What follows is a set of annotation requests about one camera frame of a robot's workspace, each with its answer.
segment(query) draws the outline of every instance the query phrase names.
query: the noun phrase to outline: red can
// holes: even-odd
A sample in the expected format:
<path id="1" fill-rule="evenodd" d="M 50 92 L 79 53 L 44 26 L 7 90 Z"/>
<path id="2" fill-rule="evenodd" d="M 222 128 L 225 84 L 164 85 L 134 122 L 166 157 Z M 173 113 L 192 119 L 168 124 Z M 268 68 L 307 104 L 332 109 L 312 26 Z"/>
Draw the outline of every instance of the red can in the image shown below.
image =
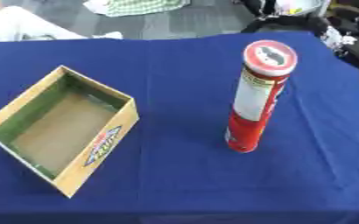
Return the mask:
<path id="1" fill-rule="evenodd" d="M 273 40 L 260 40 L 243 51 L 244 66 L 229 116 L 226 141 L 239 152 L 256 149 L 260 136 L 297 66 L 297 54 L 289 46 Z"/>

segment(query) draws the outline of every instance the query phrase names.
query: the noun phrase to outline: table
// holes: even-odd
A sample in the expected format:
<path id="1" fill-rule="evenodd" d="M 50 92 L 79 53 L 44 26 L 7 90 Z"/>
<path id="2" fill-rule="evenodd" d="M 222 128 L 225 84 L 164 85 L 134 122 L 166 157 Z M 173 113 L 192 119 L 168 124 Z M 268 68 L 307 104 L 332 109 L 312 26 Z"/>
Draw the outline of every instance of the table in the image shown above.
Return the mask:
<path id="1" fill-rule="evenodd" d="M 242 155 L 223 134 L 258 39 L 299 65 Z M 359 223 L 359 71 L 310 33 L 0 43 L 0 108 L 58 65 L 134 96 L 141 120 L 72 199 L 0 149 L 0 223 Z"/>

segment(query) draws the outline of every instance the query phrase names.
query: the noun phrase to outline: wooden crate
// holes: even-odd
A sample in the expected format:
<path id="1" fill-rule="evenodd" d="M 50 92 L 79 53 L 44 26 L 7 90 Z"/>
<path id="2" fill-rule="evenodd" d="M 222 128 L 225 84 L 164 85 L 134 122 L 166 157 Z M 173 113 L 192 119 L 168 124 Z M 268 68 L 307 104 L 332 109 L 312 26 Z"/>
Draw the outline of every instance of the wooden crate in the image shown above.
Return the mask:
<path id="1" fill-rule="evenodd" d="M 132 97 L 60 66 L 0 110 L 0 146 L 71 198 L 137 120 Z"/>

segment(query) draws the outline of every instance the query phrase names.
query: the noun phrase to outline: floor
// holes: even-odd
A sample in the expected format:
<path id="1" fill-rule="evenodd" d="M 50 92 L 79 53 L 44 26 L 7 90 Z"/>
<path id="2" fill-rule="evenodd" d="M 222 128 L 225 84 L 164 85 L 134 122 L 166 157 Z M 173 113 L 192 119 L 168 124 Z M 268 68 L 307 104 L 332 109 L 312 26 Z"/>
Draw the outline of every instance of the floor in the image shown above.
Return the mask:
<path id="1" fill-rule="evenodd" d="M 72 32 L 91 37 L 119 31 L 125 39 L 183 39 L 236 33 L 253 16 L 231 0 L 192 0 L 179 10 L 143 16 L 105 17 L 87 10 L 86 0 L 2 0 Z"/>

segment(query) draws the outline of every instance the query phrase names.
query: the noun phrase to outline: can lid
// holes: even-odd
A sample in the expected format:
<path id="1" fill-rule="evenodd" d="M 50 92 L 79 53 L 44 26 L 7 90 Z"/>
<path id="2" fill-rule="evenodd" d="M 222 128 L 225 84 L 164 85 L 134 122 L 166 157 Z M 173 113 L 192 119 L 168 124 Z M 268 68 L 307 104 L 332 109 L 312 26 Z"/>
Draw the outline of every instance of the can lid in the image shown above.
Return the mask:
<path id="1" fill-rule="evenodd" d="M 243 51 L 246 66 L 259 74 L 281 76 L 297 66 L 297 53 L 288 45 L 274 40 L 259 40 Z"/>

